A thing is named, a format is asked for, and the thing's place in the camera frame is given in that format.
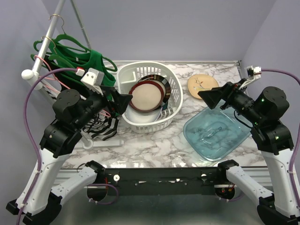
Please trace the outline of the green tank top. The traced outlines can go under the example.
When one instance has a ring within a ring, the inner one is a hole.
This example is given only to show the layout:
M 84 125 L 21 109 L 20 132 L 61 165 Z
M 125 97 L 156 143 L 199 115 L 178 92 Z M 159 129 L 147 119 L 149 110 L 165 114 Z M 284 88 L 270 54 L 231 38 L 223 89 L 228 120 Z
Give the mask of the green tank top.
M 66 46 L 55 40 L 54 43 L 49 44 L 51 54 L 48 57 L 49 64 L 54 69 L 58 68 L 83 68 L 89 70 L 90 68 L 99 70 L 105 74 L 102 85 L 113 87 L 116 79 L 111 72 L 116 72 L 116 65 L 101 53 L 87 49 L 85 53 L 79 53 L 76 50 L 71 50 Z M 77 90 L 82 96 L 87 98 L 90 95 L 90 90 L 81 82 L 81 78 L 74 72 L 59 72 L 55 76 L 59 81 L 63 82 L 71 89 Z

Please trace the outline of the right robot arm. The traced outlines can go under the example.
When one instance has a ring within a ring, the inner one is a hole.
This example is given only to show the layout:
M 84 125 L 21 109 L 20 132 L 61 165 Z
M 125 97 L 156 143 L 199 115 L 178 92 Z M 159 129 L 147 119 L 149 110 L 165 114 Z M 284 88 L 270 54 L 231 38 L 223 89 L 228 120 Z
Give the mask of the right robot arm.
M 220 109 L 232 107 L 251 124 L 251 135 L 267 165 L 273 191 L 269 191 L 245 174 L 233 160 L 219 163 L 218 182 L 231 182 L 256 206 L 266 225 L 298 225 L 300 223 L 300 197 L 297 174 L 292 158 L 296 152 L 289 129 L 280 118 L 289 108 L 285 93 L 276 87 L 266 87 L 257 100 L 244 93 L 240 83 L 228 82 L 222 87 L 200 91 L 198 95 L 210 109 L 224 100 Z

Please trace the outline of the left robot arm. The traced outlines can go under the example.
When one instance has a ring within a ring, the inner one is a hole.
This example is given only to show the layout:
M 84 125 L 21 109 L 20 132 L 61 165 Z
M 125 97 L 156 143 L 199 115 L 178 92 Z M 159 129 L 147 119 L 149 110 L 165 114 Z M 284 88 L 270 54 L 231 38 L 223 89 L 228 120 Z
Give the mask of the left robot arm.
M 132 95 L 120 94 L 113 87 L 104 90 L 112 95 L 112 101 L 96 92 L 83 100 L 74 89 L 64 90 L 57 96 L 52 106 L 55 120 L 44 130 L 40 146 L 34 146 L 37 162 L 30 179 L 21 195 L 6 206 L 18 216 L 17 224 L 48 225 L 58 216 L 63 204 L 84 186 L 103 182 L 103 166 L 88 163 L 83 171 L 56 187 L 53 185 L 62 165 L 81 140 L 82 128 L 105 108 L 123 114 L 132 99 Z

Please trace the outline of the zebra striped tank top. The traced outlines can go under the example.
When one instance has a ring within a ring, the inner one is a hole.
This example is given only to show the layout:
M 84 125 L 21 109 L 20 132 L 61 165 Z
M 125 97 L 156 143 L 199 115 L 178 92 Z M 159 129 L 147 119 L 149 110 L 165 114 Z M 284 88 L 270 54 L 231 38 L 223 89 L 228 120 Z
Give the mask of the zebra striped tank top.
M 80 132 L 86 132 L 92 138 L 102 136 L 107 140 L 116 134 L 117 113 L 109 114 L 102 110 L 93 117 L 88 116 L 88 97 L 82 99 L 75 89 L 65 89 L 57 96 L 52 106 L 55 120 L 45 129 L 43 140 L 56 143 L 78 141 Z

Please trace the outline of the beige bird plate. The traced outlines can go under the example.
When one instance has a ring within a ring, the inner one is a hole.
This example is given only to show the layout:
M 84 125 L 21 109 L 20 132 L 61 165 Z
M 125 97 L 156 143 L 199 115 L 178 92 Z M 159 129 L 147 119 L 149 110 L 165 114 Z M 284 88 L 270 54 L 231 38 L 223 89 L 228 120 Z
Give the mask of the beige bird plate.
M 202 99 L 198 95 L 198 92 L 211 90 L 212 88 L 219 87 L 219 84 L 212 76 L 206 74 L 196 74 L 188 79 L 187 87 L 189 93 L 194 98 Z

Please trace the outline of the white plastic basket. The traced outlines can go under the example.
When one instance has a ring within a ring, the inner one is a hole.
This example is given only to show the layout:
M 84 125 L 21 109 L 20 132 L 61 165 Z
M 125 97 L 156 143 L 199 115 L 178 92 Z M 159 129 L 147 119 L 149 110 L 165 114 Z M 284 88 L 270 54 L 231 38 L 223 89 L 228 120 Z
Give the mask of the white plastic basket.
M 168 107 L 162 110 L 159 118 L 151 123 L 132 123 L 122 115 L 124 121 L 136 133 L 156 132 L 166 128 L 172 122 L 174 116 L 180 111 L 183 103 L 183 91 L 179 79 L 166 65 L 154 61 L 140 61 L 124 65 L 116 75 L 118 90 L 122 94 L 128 94 L 130 89 L 146 75 L 157 74 L 166 78 L 171 86 L 171 96 Z

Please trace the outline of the white plate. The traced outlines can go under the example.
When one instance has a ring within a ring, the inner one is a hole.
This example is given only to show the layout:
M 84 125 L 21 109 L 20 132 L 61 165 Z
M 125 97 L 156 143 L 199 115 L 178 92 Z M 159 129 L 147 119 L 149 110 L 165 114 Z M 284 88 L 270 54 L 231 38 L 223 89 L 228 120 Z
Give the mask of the white plate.
M 126 109 L 126 117 L 132 123 L 151 123 L 159 118 L 161 111 L 162 108 L 158 108 L 151 112 L 139 112 L 129 105 Z

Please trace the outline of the red rimmed plate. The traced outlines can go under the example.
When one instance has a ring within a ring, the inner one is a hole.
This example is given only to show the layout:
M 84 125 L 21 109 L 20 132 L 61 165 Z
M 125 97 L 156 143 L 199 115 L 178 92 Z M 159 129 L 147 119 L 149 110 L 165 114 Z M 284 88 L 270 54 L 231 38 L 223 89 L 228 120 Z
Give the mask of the red rimmed plate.
M 164 89 L 155 81 L 141 81 L 129 91 L 132 95 L 130 106 L 143 113 L 151 112 L 161 106 L 165 97 Z

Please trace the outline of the blue transparent bin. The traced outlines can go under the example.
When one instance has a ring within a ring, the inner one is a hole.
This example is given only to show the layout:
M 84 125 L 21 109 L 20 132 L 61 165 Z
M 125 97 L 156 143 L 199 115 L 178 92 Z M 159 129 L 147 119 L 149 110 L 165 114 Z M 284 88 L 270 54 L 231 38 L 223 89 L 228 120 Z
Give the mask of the blue transparent bin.
M 204 108 L 188 120 L 183 134 L 191 147 L 205 160 L 219 161 L 250 135 L 251 123 L 233 108 Z

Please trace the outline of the dark patterned plate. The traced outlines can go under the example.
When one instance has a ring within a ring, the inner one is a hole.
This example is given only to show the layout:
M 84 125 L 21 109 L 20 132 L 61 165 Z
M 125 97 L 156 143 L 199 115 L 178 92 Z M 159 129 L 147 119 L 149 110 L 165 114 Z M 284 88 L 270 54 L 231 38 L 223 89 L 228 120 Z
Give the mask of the dark patterned plate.
M 138 83 L 142 82 L 142 81 L 154 81 L 162 87 L 165 96 L 161 103 L 161 107 L 162 107 L 162 110 L 165 110 L 168 107 L 168 101 L 171 96 L 171 86 L 170 86 L 168 80 L 161 75 L 151 74 L 151 75 L 146 75 L 146 76 L 142 77 L 140 80 L 138 80 Z

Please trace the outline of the white clothes rack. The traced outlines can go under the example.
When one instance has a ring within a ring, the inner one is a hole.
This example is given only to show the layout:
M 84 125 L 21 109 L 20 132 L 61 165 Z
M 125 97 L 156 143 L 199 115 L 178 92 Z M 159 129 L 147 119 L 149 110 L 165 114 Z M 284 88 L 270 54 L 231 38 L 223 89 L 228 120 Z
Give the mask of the white clothes rack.
M 90 40 L 85 31 L 75 1 L 71 1 L 71 5 L 87 44 L 82 45 L 79 41 L 67 33 L 59 34 L 56 38 L 52 39 L 45 36 L 49 43 L 49 51 L 45 52 L 44 57 L 40 57 L 39 54 L 32 54 L 30 56 L 31 59 L 39 60 L 40 66 L 47 68 L 48 70 L 55 70 L 64 67 L 81 67 L 83 69 L 94 68 L 105 74 L 102 80 L 103 86 L 114 86 L 116 79 L 112 73 L 117 72 L 117 66 L 109 58 L 104 57 L 101 53 L 91 48 Z M 119 123 L 119 119 L 117 117 L 117 113 L 113 113 L 110 117 L 102 115 L 96 120 L 90 122 L 84 129 L 84 132 L 90 134 L 91 138 L 83 138 L 81 147 L 105 148 L 119 147 L 123 145 L 123 140 L 111 140 L 111 138 L 117 134 L 117 127 Z

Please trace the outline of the black base frame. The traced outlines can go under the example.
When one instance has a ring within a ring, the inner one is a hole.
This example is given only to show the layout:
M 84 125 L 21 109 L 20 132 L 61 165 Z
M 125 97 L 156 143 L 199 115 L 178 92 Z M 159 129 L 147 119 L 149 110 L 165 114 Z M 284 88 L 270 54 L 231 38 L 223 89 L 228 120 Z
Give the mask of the black base frame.
M 87 196 L 103 202 L 108 196 L 212 195 L 233 199 L 235 185 L 216 167 L 102 168 Z

